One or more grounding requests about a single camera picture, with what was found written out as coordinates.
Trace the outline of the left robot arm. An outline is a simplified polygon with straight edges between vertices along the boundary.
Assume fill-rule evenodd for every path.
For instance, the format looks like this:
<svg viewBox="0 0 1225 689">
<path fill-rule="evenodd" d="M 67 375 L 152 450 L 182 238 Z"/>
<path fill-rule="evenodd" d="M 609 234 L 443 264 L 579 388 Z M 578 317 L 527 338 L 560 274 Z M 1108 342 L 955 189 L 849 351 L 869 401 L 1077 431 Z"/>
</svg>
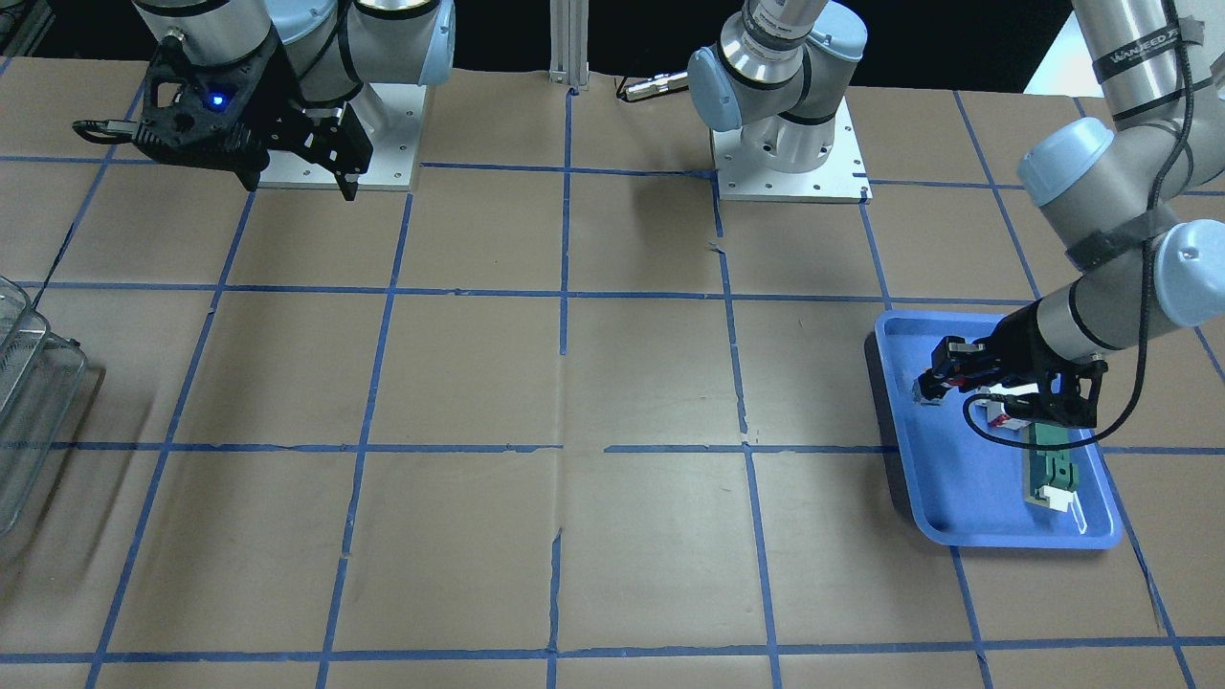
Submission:
<svg viewBox="0 0 1225 689">
<path fill-rule="evenodd" d="M 1176 256 L 1169 201 L 1223 174 L 1223 4 L 1073 5 L 1111 123 L 1068 123 L 1016 167 L 1058 233 L 1078 280 L 1005 318 L 974 342 L 946 337 L 916 381 L 920 400 L 951 389 L 1024 387 L 1028 403 L 1080 402 L 1102 359 L 1223 311 L 1223 262 Z M 717 132 L 764 145 L 767 166 L 821 166 L 865 54 L 862 18 L 835 1 L 747 1 L 688 58 L 693 105 Z"/>
</svg>

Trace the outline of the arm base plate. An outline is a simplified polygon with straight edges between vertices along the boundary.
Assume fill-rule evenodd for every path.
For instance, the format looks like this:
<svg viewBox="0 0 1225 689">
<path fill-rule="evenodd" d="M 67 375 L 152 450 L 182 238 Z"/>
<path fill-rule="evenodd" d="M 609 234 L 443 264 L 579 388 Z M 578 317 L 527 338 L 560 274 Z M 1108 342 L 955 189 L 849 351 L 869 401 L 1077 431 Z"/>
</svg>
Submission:
<svg viewBox="0 0 1225 689">
<path fill-rule="evenodd" d="M 417 153 L 432 88 L 420 85 L 372 83 L 354 101 L 359 121 L 372 143 L 368 174 L 358 179 L 359 191 L 410 192 L 414 188 Z M 320 166 L 309 166 L 290 152 L 272 151 L 271 163 L 258 175 L 258 188 L 336 190 L 334 175 Z"/>
<path fill-rule="evenodd" d="M 724 201 L 866 204 L 873 197 L 848 101 L 817 125 L 777 115 L 712 131 L 710 151 Z"/>
</svg>

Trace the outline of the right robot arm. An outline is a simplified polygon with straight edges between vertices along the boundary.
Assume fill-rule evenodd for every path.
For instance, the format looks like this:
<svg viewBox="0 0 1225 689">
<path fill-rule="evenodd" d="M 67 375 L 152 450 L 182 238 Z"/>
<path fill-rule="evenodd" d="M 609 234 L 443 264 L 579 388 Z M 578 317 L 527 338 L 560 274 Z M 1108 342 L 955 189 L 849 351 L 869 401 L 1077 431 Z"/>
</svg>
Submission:
<svg viewBox="0 0 1225 689">
<path fill-rule="evenodd" d="M 158 45 L 120 139 L 249 191 L 412 190 L 428 91 L 454 66 L 451 1 L 138 1 Z"/>
</svg>

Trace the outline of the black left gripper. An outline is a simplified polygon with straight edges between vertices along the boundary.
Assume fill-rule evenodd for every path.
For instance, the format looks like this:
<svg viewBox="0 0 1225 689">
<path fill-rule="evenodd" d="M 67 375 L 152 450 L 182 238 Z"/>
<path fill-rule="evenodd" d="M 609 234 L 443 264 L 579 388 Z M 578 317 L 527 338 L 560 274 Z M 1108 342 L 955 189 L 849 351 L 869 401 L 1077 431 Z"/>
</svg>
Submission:
<svg viewBox="0 0 1225 689">
<path fill-rule="evenodd" d="M 986 336 L 986 345 L 944 336 L 932 352 L 930 371 L 936 379 L 963 378 L 962 387 L 949 391 L 967 395 L 1029 384 L 1054 392 L 1058 356 L 1038 331 L 1038 304 L 1030 304 L 1002 319 Z"/>
</svg>

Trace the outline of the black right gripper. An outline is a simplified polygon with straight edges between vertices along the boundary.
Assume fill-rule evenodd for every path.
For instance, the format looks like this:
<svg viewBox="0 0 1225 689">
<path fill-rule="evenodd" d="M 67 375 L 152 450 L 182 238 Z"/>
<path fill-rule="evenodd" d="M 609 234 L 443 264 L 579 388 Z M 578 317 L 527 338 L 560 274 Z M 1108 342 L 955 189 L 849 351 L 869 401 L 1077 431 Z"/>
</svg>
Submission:
<svg viewBox="0 0 1225 689">
<path fill-rule="evenodd" d="M 303 109 L 301 80 L 273 28 L 239 66 L 239 77 L 240 121 L 258 143 L 270 150 L 303 150 L 303 161 L 330 170 L 342 196 L 353 202 L 372 158 L 371 140 L 353 105 Z M 257 191 L 262 170 L 270 166 L 266 148 L 235 156 L 234 174 L 247 192 Z"/>
</svg>

